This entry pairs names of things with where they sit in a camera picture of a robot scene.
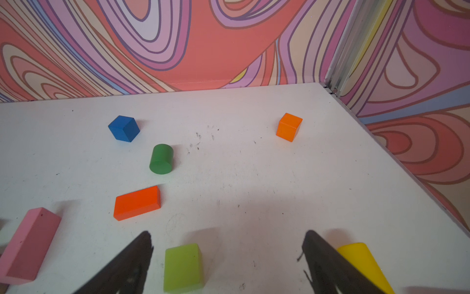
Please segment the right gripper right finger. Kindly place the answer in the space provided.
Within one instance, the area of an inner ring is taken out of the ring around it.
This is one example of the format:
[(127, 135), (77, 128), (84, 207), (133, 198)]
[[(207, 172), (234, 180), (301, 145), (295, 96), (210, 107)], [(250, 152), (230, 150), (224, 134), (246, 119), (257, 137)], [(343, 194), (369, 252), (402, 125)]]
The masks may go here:
[(302, 255), (310, 271), (307, 279), (316, 294), (383, 293), (314, 230), (305, 234)]

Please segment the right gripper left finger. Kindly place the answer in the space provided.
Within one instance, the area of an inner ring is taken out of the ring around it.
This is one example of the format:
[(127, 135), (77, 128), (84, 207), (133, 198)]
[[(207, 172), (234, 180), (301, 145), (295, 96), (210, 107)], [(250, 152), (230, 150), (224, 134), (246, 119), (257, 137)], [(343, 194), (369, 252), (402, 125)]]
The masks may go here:
[(151, 234), (143, 231), (76, 293), (143, 293), (153, 250)]

